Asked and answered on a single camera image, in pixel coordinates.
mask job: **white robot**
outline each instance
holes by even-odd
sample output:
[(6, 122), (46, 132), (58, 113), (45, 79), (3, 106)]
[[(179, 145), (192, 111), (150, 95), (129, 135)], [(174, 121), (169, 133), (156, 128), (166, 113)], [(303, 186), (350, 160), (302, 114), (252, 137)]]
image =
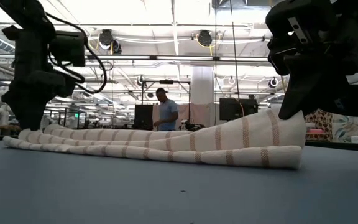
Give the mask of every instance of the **white robot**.
[(1, 125), (8, 125), (9, 124), (9, 113), (11, 112), (11, 108), (2, 102), (2, 96), (6, 92), (9, 91), (9, 87), (2, 86), (0, 87), (0, 124)]
[(44, 130), (50, 124), (56, 124), (57, 121), (52, 119), (49, 114), (44, 114), (41, 119), (40, 130)]

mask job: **blue shirt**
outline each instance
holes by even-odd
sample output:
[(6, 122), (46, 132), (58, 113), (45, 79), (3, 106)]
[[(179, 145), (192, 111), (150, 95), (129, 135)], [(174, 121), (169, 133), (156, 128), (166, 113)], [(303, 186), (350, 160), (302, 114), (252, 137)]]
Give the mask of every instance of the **blue shirt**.
[[(170, 119), (172, 113), (178, 112), (178, 105), (173, 100), (167, 100), (164, 103), (160, 104), (160, 121), (165, 119)], [(159, 131), (174, 131), (177, 121), (172, 121), (171, 123), (164, 123), (158, 127)]]

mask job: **black monitor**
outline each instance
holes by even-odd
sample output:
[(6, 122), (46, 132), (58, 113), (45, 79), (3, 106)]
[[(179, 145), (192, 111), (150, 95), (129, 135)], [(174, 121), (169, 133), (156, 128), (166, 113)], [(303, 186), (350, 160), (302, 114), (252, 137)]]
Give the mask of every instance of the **black monitor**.
[(153, 130), (153, 105), (135, 105), (133, 128)]
[(240, 102), (238, 102), (234, 98), (219, 99), (219, 119), (221, 121), (232, 121), (241, 118), (243, 115), (242, 110), (244, 110), (244, 116), (258, 113), (257, 101), (255, 99), (240, 99)]

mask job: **desk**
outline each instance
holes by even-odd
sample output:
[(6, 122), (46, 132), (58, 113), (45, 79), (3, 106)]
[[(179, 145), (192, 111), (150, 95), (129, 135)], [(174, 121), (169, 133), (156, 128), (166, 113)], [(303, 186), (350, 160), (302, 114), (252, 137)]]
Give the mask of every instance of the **desk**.
[(0, 223), (358, 223), (358, 152), (305, 147), (294, 170), (5, 149)]

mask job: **striped towel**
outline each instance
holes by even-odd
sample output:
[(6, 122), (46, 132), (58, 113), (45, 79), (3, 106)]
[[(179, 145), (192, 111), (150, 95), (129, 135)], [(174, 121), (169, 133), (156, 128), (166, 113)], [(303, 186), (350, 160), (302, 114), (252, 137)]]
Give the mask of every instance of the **striped towel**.
[(52, 124), (45, 132), (23, 130), (18, 139), (5, 137), (17, 149), (168, 162), (299, 168), (305, 145), (302, 112), (280, 120), (267, 110), (189, 133), (138, 130), (72, 130)]

